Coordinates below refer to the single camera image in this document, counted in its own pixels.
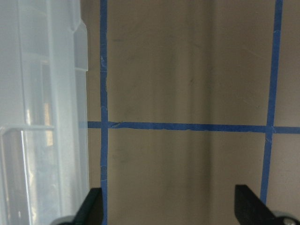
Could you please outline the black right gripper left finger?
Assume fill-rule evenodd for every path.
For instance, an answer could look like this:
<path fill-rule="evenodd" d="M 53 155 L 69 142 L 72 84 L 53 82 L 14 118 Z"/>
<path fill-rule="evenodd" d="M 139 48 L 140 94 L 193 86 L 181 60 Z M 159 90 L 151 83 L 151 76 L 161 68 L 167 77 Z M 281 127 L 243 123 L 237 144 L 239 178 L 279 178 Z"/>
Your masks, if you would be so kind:
<path fill-rule="evenodd" d="M 84 199 L 71 225 L 101 225 L 104 219 L 102 188 L 92 188 Z"/>

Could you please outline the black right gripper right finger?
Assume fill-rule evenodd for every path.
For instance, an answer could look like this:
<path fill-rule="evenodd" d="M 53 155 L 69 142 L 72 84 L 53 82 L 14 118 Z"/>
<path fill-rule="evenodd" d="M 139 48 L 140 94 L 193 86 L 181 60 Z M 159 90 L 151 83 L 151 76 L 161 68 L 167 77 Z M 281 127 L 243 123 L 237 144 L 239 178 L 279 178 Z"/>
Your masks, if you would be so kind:
<path fill-rule="evenodd" d="M 277 216 L 255 195 L 247 185 L 236 185 L 234 214 L 240 225 L 298 225 L 291 216 Z"/>

